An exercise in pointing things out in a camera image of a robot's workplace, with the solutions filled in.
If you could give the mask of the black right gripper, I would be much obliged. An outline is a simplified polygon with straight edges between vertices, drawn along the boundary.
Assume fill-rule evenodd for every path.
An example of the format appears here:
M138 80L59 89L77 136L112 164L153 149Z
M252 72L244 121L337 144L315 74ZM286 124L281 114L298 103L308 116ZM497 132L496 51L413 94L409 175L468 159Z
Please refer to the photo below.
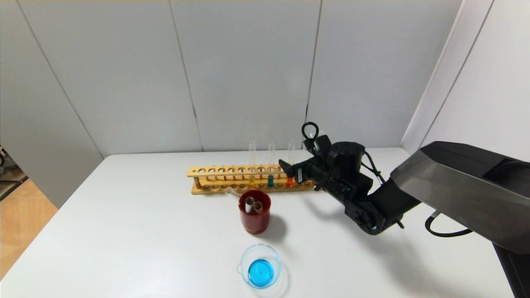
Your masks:
M280 159L278 164L288 178L293 178L298 184L312 181L315 184L326 180L329 170L326 170L322 164L314 161L303 161L294 166Z

